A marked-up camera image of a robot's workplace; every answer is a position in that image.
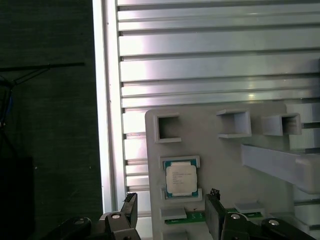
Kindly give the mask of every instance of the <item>square holder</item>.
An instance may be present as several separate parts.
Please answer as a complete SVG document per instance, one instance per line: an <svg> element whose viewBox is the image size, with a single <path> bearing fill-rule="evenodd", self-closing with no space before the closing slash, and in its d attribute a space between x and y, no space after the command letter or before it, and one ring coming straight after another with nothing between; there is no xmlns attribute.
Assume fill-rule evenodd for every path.
<svg viewBox="0 0 320 240"><path fill-rule="evenodd" d="M181 142L181 137L175 135L177 125L179 125L178 112L155 115L154 142L156 144Z"/></svg>
<svg viewBox="0 0 320 240"><path fill-rule="evenodd" d="M302 126L299 113L284 113L262 117L263 135L301 135L301 128Z"/></svg>
<svg viewBox="0 0 320 240"><path fill-rule="evenodd" d="M220 116L222 133L219 138L234 139L251 137L250 111L247 109L224 109L216 113Z"/></svg>

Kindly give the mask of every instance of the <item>gray plastic bar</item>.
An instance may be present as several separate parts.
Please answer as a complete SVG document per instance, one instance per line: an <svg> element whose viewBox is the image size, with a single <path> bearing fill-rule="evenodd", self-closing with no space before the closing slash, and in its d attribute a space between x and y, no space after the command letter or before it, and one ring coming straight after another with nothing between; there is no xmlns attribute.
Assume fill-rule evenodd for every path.
<svg viewBox="0 0 320 240"><path fill-rule="evenodd" d="M296 185L308 194L320 193L320 156L241 145L242 164Z"/></svg>

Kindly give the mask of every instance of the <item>metal frame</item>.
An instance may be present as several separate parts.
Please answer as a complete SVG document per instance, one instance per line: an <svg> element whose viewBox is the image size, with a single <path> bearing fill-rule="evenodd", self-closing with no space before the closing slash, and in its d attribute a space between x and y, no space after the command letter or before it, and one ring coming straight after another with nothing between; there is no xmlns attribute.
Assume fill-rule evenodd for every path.
<svg viewBox="0 0 320 240"><path fill-rule="evenodd" d="M106 75L105 59L105 52L107 50L104 42L105 20L103 2L103 0L92 0L102 210L104 213L107 213L115 210L115 203L113 201L111 155L109 148L108 78Z"/></svg>

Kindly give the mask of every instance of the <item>bolt head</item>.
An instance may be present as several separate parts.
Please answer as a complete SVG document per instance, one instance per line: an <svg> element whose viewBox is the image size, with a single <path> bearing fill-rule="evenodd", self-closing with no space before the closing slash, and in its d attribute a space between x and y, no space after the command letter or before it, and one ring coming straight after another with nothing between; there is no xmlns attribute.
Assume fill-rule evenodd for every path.
<svg viewBox="0 0 320 240"><path fill-rule="evenodd" d="M112 215L112 218L113 219L118 219L118 218L120 218L120 215L119 214L114 214L114 215Z"/></svg>
<svg viewBox="0 0 320 240"><path fill-rule="evenodd" d="M280 223L276 220L269 220L269 224L271 224L272 226L278 226Z"/></svg>
<svg viewBox="0 0 320 240"><path fill-rule="evenodd" d="M233 219L240 219L240 216L238 214L232 214L231 217Z"/></svg>

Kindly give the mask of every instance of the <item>gray block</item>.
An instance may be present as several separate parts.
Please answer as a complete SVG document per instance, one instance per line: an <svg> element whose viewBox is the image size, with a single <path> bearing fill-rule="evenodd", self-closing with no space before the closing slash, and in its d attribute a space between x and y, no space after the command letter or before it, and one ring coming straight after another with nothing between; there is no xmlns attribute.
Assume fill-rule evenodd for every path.
<svg viewBox="0 0 320 240"><path fill-rule="evenodd" d="M162 240L188 240L188 235L185 231L163 233Z"/></svg>
<svg viewBox="0 0 320 240"><path fill-rule="evenodd" d="M301 120L299 113L286 113L262 118L264 135L283 136L301 135Z"/></svg>
<svg viewBox="0 0 320 240"><path fill-rule="evenodd" d="M294 206L294 215L308 226L320 225L320 204Z"/></svg>
<svg viewBox="0 0 320 240"><path fill-rule="evenodd" d="M175 208L161 208L161 219L165 220L174 220L174 219L186 219L187 214L184 207L175 207Z"/></svg>

